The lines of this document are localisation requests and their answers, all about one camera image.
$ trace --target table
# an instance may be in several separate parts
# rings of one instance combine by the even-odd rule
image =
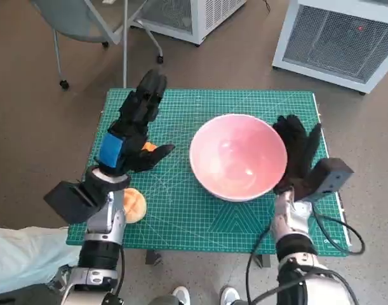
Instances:
[[[107,94],[97,136],[88,165],[98,154],[102,137],[129,90],[112,89]],[[157,145],[173,143],[175,150],[149,172],[132,174],[131,187],[147,199],[147,215],[126,227],[125,248],[195,250],[249,253],[258,234],[274,215],[274,195],[268,193],[247,203],[228,203],[203,189],[191,172],[189,144],[198,128],[209,119],[226,113],[256,116],[270,124],[278,115],[296,114],[306,129],[318,121],[312,92],[246,90],[167,90],[157,120],[150,124],[149,140]],[[328,155],[324,139],[315,162]],[[337,194],[321,199],[319,212],[344,221]],[[324,222],[341,247],[350,241],[347,231],[333,222]],[[309,220],[313,242],[323,256],[342,256],[325,239],[314,219]],[[70,226],[69,245],[81,245],[85,224]],[[273,254],[275,244],[266,238],[259,254]]]

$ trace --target table leg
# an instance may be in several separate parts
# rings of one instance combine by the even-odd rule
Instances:
[[[156,250],[147,250],[145,253],[145,264],[155,266],[161,262],[161,254]]]
[[[271,260],[270,260],[269,254],[256,255],[254,260],[255,260],[255,263],[260,268],[270,268],[271,267]]]

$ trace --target chair leg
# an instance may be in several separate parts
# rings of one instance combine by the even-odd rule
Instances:
[[[57,58],[58,75],[60,76],[60,86],[61,86],[62,90],[68,90],[69,84],[62,76],[61,61],[60,61],[60,49],[58,48],[58,32],[55,29],[53,29],[53,35],[54,35],[55,56]]]
[[[127,87],[128,77],[128,0],[123,5],[123,88]]]
[[[157,42],[157,39],[153,36],[151,31],[147,28],[144,22],[141,21],[141,19],[136,19],[135,22],[137,22],[142,26],[142,28],[145,30],[147,35],[149,35],[151,41],[156,45],[156,48],[158,50],[157,63],[162,64],[164,62],[163,49],[160,47],[160,44]]]

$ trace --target pink bowl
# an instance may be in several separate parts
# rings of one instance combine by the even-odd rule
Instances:
[[[248,201],[270,191],[287,164],[276,131],[245,114],[226,114],[206,122],[189,149],[195,177],[211,194],[227,201]]]

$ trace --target metal mesh panel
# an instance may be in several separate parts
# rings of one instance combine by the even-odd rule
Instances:
[[[223,0],[222,3],[222,16],[225,16],[229,12],[229,0]]]
[[[192,34],[191,0],[151,0],[141,17]]]
[[[205,15],[206,28],[209,29],[213,25],[213,0],[206,0]]]
[[[388,56],[388,24],[300,6],[283,60],[367,83]]]
[[[222,17],[222,0],[214,0],[213,5],[213,16],[214,21],[218,22]]]

